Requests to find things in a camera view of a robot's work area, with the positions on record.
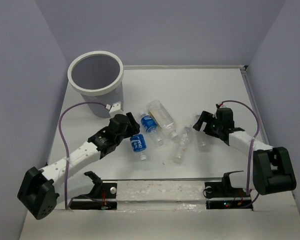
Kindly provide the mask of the blue label bottle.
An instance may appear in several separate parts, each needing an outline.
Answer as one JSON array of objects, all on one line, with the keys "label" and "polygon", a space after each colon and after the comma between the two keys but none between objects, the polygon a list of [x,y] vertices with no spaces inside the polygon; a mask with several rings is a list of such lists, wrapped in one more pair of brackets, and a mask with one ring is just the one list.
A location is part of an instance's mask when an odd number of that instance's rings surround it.
[{"label": "blue label bottle", "polygon": [[163,138],[161,137],[158,125],[154,119],[144,111],[139,113],[140,123],[143,126],[145,132],[150,136],[151,140],[156,146],[162,146],[164,144]]},{"label": "blue label bottle", "polygon": [[133,152],[138,156],[139,160],[145,161],[147,159],[147,144],[144,136],[142,134],[136,134],[132,136],[129,141]]}]

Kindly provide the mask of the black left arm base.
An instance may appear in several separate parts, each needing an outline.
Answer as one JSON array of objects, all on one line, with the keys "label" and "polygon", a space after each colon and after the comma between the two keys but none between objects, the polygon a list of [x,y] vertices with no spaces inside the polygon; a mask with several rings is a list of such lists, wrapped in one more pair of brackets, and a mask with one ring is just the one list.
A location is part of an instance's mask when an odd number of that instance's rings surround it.
[{"label": "black left arm base", "polygon": [[104,182],[92,171],[85,172],[84,176],[90,179],[92,187],[88,193],[73,197],[68,203],[68,208],[71,210],[116,210],[117,183]]}]

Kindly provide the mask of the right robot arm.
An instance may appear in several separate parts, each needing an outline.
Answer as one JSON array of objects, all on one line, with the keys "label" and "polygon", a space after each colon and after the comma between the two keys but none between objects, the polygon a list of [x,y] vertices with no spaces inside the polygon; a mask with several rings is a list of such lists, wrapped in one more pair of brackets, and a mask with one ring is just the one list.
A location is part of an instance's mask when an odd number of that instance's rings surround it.
[{"label": "right robot arm", "polygon": [[223,141],[250,158],[249,188],[260,195],[293,191],[297,180],[290,154],[285,147],[273,147],[236,127],[231,108],[220,107],[215,113],[203,111],[193,129]]}]

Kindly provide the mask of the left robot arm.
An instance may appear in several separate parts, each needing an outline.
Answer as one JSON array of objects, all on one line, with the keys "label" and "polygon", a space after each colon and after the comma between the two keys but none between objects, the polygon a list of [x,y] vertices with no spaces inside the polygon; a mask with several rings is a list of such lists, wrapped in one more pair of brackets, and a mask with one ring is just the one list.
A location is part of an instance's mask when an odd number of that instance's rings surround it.
[{"label": "left robot arm", "polygon": [[36,220],[47,217],[64,196],[70,198],[66,180],[86,166],[112,153],[122,140],[140,132],[132,113],[116,114],[105,126],[89,137],[79,148],[54,164],[41,169],[31,167],[25,172],[17,198]]}]

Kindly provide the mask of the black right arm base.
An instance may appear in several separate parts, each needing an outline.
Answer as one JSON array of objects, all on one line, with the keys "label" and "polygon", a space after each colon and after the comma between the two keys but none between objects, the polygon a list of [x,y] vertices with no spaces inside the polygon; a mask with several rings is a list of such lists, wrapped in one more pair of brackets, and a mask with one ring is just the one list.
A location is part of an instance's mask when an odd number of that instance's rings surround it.
[{"label": "black right arm base", "polygon": [[253,209],[251,196],[243,188],[232,187],[230,176],[241,171],[230,171],[223,174],[221,180],[206,181],[203,196],[207,199],[207,209]]}]

